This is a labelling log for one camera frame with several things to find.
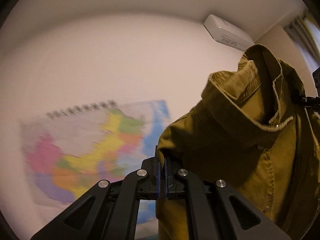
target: white ceiling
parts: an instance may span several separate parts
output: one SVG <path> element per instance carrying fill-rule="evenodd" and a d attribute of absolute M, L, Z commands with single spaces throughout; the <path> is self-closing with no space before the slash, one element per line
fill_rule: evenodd
<path fill-rule="evenodd" d="M 20 0 L 0 30 L 0 57 L 42 30 L 85 15 L 147 11 L 203 22 L 215 14 L 257 40 L 304 8 L 301 0 Z"/>

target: brown jacket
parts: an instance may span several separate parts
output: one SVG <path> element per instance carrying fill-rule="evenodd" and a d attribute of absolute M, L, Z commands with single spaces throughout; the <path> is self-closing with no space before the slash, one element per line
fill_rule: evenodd
<path fill-rule="evenodd" d="M 172 150 L 202 179 L 224 179 L 293 240 L 319 211 L 320 120 L 294 105 L 304 87 L 296 71 L 262 45 L 236 72 L 209 76 L 202 100 L 166 128 L 158 155 Z M 160 199 L 159 239 L 188 239 L 184 201 Z"/>

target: map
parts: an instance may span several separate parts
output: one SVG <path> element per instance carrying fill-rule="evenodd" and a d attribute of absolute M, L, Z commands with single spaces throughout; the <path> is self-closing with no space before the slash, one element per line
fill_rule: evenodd
<path fill-rule="evenodd" d="M 24 122 L 26 174 L 40 217 L 48 223 L 99 180 L 140 169 L 169 123 L 165 101 L 77 106 Z M 137 224 L 155 219 L 155 202 L 140 201 Z"/>

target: white air conditioner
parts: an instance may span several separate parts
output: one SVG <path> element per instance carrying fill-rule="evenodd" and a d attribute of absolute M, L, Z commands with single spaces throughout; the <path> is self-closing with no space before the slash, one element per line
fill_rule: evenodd
<path fill-rule="evenodd" d="M 251 37 L 233 24 L 210 14 L 204 26 L 215 41 L 245 51 L 254 44 Z"/>

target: triangular cutout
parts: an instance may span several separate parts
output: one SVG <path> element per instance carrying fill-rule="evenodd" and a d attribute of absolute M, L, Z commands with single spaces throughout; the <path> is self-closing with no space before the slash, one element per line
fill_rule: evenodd
<path fill-rule="evenodd" d="M 230 196 L 229 200 L 243 230 L 247 230 L 261 223 L 261 219 L 252 213 L 238 198 Z"/>
<path fill-rule="evenodd" d="M 74 210 L 65 220 L 64 223 L 76 230 L 81 230 L 84 222 L 92 208 L 95 197 L 89 198 L 83 205 Z"/>

